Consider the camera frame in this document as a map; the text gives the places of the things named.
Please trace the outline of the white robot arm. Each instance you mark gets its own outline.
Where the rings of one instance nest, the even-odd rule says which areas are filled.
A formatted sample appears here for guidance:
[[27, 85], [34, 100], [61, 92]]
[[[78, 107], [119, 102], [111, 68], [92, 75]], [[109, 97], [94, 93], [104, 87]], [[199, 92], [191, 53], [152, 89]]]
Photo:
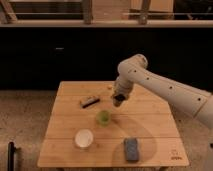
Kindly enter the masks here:
[[148, 61], [142, 54], [118, 64], [119, 76], [112, 95], [116, 107], [129, 98], [133, 85], [138, 84], [213, 129], [212, 93], [154, 74], [147, 66]]

